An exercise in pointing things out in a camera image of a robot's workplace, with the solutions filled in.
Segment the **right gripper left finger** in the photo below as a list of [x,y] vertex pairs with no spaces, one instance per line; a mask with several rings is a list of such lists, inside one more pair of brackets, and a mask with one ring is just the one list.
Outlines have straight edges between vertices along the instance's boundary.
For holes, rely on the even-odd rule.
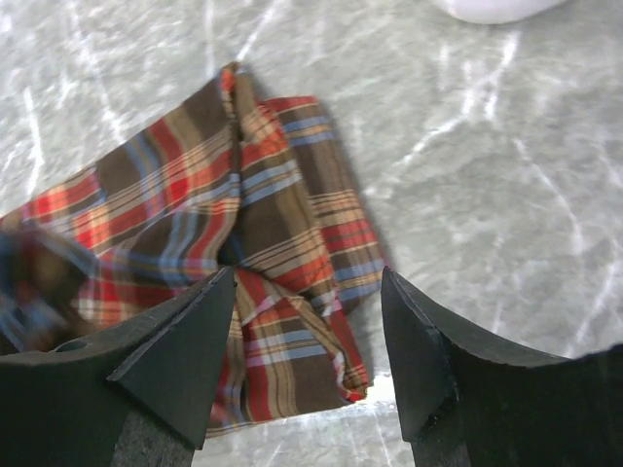
[[204,443],[236,282],[179,296],[51,352],[1,360],[5,466],[188,466]]

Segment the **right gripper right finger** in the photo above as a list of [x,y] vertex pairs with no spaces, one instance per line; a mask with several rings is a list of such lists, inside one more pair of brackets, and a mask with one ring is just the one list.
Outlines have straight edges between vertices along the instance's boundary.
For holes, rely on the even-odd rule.
[[403,439],[419,466],[618,466],[622,348],[578,358],[498,336],[397,272],[382,282]]

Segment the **plaid long sleeve shirt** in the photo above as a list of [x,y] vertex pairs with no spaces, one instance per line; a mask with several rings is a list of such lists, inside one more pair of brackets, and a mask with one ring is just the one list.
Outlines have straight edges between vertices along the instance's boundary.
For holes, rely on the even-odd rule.
[[71,323],[36,320],[29,268],[69,293],[94,330],[181,294],[222,268],[237,285],[207,428],[337,409],[370,384],[347,321],[381,286],[385,258],[313,96],[259,97],[238,62],[178,107],[1,219],[3,354],[47,349]]

